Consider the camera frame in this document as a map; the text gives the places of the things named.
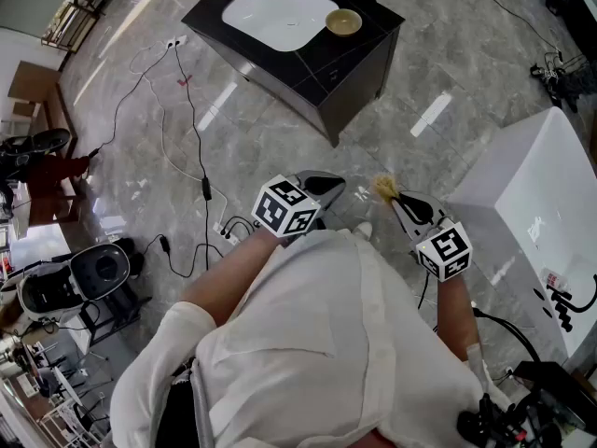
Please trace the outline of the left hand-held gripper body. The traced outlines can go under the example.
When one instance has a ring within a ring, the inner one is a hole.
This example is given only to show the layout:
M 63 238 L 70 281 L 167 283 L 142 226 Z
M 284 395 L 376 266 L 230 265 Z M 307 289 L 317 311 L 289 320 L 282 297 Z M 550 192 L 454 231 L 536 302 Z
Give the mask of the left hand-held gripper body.
M 278 238 L 306 233 L 325 212 L 326 178 L 311 170 L 273 177 L 257 195 L 253 219 Z

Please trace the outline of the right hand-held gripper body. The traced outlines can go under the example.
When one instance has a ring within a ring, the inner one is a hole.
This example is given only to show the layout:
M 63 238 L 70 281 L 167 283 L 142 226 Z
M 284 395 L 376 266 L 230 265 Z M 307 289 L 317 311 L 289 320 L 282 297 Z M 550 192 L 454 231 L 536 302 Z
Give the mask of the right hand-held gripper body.
M 415 261 L 439 282 L 447 281 L 466 270 L 472 261 L 472 244 L 461 222 L 439 213 L 423 221 L 408 217 L 410 253 Z

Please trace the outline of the tan scrubbing sponge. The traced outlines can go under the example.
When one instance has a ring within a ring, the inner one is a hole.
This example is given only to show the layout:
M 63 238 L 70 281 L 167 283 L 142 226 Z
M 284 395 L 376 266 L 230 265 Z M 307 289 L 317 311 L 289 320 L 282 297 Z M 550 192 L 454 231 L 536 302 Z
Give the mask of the tan scrubbing sponge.
M 372 180 L 372 187 L 385 203 L 391 204 L 399 198 L 396 182 L 389 174 L 376 175 Z

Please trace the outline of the tan ceramic bowl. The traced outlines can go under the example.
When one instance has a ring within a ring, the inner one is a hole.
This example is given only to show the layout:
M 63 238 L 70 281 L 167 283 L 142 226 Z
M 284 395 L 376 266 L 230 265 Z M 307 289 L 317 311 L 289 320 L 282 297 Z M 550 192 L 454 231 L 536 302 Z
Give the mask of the tan ceramic bowl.
M 353 10 L 338 8 L 326 15 L 325 25 L 332 34 L 347 37 L 356 34 L 361 29 L 362 18 Z

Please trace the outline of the person's right forearm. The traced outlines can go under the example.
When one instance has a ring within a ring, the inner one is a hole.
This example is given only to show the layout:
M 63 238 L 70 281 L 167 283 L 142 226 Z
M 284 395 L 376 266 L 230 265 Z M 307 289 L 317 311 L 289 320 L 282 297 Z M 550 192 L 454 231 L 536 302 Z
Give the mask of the person's right forearm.
M 462 361 L 467 349 L 480 344 L 471 299 L 461 275 L 437 283 L 437 335 Z

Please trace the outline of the black sink cabinet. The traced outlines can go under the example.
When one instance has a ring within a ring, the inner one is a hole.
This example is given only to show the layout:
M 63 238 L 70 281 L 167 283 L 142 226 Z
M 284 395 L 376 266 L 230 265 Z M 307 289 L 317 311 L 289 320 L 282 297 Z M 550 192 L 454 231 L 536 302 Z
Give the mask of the black sink cabinet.
M 325 27 L 306 46 L 281 52 L 222 21 L 232 0 L 200 0 L 182 22 L 245 79 L 278 98 L 332 146 L 384 90 L 403 17 L 377 0 L 331 0 L 357 12 L 362 27 L 340 37 Z

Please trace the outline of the clear packet with red label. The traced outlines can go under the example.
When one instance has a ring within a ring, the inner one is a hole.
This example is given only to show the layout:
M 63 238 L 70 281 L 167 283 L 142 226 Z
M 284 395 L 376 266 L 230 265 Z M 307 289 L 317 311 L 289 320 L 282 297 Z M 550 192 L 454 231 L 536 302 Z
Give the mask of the clear packet with red label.
M 540 273 L 540 278 L 546 288 L 553 289 L 563 294 L 565 298 L 571 298 L 571 290 L 568 285 L 568 279 L 565 276 L 548 268 L 543 268 Z

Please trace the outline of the person's white shirt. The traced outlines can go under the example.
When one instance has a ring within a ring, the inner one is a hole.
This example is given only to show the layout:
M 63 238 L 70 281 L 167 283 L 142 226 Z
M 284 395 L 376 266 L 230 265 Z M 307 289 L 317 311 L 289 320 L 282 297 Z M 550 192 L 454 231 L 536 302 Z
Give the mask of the person's white shirt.
M 460 413 L 501 409 L 480 344 L 460 360 L 410 287 L 349 230 L 281 242 L 229 320 L 178 301 L 120 376 L 115 448 L 182 448 L 160 429 L 191 369 L 201 448 L 474 448 Z

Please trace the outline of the white rectangular sink basin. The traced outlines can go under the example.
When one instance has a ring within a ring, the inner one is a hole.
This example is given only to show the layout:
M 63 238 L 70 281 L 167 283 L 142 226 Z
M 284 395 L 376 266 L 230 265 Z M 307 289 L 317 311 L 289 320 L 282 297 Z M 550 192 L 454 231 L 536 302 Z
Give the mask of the white rectangular sink basin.
M 306 46 L 338 8 L 331 0 L 232 0 L 222 21 L 271 49 L 288 52 Z

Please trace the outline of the white dome backpack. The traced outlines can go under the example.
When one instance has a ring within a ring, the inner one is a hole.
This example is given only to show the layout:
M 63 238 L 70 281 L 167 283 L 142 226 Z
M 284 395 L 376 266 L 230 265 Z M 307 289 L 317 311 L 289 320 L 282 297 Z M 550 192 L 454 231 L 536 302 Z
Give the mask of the white dome backpack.
M 130 261 L 115 244 L 82 250 L 64 261 L 44 261 L 26 270 L 17 297 L 33 321 L 62 325 L 88 303 L 111 294 L 130 275 Z

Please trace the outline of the person's black trousers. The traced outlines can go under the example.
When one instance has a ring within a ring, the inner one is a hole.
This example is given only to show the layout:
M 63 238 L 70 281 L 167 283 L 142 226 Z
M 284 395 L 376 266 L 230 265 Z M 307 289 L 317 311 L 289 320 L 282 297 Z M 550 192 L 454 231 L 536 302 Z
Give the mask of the person's black trousers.
M 160 429 L 164 439 L 173 435 L 182 448 L 201 448 L 195 413 L 191 369 L 181 371 L 171 385 Z

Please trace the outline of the red stool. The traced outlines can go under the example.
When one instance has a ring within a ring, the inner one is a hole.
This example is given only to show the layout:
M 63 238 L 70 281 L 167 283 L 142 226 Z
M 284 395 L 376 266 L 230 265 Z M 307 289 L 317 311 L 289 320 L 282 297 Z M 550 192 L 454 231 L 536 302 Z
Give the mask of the red stool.
M 89 169 L 90 156 L 65 159 L 48 154 L 31 168 L 26 186 L 31 198 L 29 226 L 52 224 L 69 217 L 71 200 L 64 199 L 62 181 L 83 176 Z

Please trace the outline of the black backpack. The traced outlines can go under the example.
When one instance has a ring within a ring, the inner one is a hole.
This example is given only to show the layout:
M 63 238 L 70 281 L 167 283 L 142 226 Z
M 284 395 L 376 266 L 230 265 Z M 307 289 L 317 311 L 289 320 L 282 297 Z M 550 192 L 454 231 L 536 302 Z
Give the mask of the black backpack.
M 21 180 L 36 163 L 68 145 L 70 140 L 71 133 L 63 128 L 3 140 L 0 142 L 0 181 Z

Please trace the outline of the wooden shelf unit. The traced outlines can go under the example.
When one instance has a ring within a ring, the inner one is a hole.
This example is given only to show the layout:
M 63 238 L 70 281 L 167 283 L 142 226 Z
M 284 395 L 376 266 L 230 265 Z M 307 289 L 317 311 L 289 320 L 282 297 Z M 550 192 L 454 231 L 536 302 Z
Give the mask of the wooden shelf unit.
M 78 136 L 62 95 L 61 75 L 57 70 L 21 61 L 7 94 L 12 104 L 9 121 L 19 126 L 21 133 L 36 134 L 54 128 L 68 130 L 70 141 L 60 154 L 70 159 Z

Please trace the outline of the black worn recording equipment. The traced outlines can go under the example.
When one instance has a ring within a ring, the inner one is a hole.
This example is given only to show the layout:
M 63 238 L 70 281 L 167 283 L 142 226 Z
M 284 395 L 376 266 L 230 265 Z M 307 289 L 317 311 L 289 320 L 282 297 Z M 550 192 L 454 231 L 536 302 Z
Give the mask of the black worn recording equipment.
M 505 409 L 484 394 L 475 413 L 458 416 L 466 441 L 478 448 L 562 448 L 574 429 L 597 438 L 597 400 L 560 365 L 522 361 L 513 376 L 529 384 L 529 394 Z

